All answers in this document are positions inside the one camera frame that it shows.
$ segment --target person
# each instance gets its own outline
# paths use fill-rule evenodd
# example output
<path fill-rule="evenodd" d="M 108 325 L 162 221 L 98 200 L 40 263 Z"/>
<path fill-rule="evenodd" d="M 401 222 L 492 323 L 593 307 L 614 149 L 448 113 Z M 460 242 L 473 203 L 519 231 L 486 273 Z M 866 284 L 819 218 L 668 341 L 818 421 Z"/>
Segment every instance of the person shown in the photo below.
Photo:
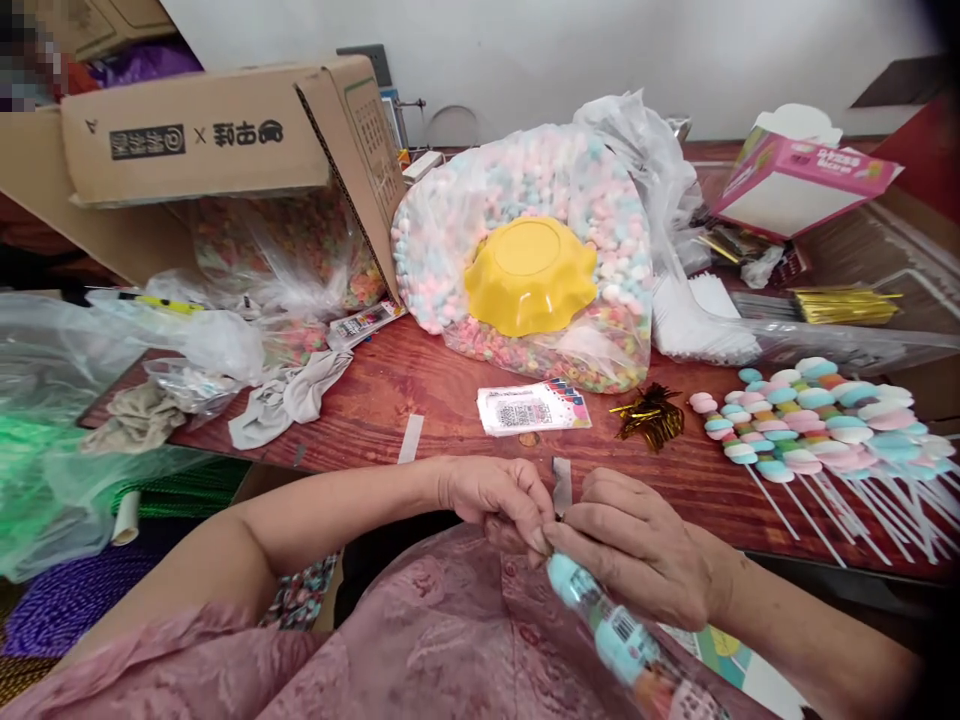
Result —
<path fill-rule="evenodd" d="M 279 576 L 437 511 L 464 522 L 394 548 L 331 636 L 255 627 Z M 557 522 L 532 463 L 436 457 L 316 475 L 215 515 L 0 717 L 637 716 L 550 589 L 554 551 L 637 616 L 739 638 L 823 718 L 892 717 L 919 671 L 639 480 L 594 470 Z"/>

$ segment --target pink floral shirt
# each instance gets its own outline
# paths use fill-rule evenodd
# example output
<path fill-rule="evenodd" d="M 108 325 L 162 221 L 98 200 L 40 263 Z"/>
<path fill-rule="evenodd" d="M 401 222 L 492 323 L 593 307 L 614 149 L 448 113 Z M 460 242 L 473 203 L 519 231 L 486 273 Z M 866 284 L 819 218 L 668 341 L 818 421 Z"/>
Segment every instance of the pink floral shirt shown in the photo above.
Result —
<path fill-rule="evenodd" d="M 731 717 L 773 717 L 689 655 L 684 664 Z M 466 525 L 401 555 L 328 638 L 205 606 L 116 640 L 0 711 L 0 720 L 639 716 L 546 574 Z"/>

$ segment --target white wall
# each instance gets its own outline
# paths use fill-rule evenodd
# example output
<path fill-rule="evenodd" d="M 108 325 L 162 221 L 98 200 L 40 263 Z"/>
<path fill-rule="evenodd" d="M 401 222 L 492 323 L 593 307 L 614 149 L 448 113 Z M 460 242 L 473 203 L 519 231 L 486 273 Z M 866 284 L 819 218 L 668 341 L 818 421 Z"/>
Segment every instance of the white wall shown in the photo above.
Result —
<path fill-rule="evenodd" d="M 895 59 L 931 52 L 911 0 L 162 0 L 208 70 L 320 60 L 383 43 L 434 144 L 565 122 L 584 102 L 645 87 L 691 139 L 742 138 L 762 110 L 816 105 L 847 134 L 891 132 L 911 108 L 849 110 Z M 424 141 L 407 111 L 414 145 Z"/>

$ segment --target yellow bowl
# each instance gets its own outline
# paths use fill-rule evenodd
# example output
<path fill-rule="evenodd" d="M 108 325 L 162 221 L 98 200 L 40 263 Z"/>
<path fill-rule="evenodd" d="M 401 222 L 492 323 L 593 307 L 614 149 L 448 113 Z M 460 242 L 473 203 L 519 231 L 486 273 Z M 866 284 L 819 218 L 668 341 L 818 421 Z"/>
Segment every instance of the yellow bowl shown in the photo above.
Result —
<path fill-rule="evenodd" d="M 464 273 L 470 314 L 507 337 L 563 330 L 597 297 L 596 250 L 554 218 L 497 228 Z"/>

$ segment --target gray cloth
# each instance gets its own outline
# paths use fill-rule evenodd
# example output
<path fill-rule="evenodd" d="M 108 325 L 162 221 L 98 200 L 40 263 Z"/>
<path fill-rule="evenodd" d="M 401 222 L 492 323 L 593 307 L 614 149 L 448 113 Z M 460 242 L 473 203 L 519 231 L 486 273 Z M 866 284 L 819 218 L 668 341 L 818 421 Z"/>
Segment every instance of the gray cloth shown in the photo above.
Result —
<path fill-rule="evenodd" d="M 306 366 L 280 368 L 250 393 L 247 409 L 228 423 L 238 450 L 252 450 L 282 435 L 294 422 L 320 417 L 323 394 L 340 379 L 353 360 L 350 351 L 313 353 Z"/>
<path fill-rule="evenodd" d="M 308 423 L 320 417 L 320 399 L 353 361 L 353 353 L 313 353 L 307 366 L 297 374 L 283 391 L 283 409 L 294 422 Z"/>
<path fill-rule="evenodd" d="M 279 437 L 293 424 L 283 409 L 283 391 L 302 368 L 280 368 L 250 393 L 247 409 L 229 423 L 230 441 L 237 450 L 252 450 Z"/>
<path fill-rule="evenodd" d="M 139 455 L 163 445 L 187 421 L 173 399 L 152 382 L 117 393 L 107 411 L 113 417 L 83 439 L 80 452 Z"/>

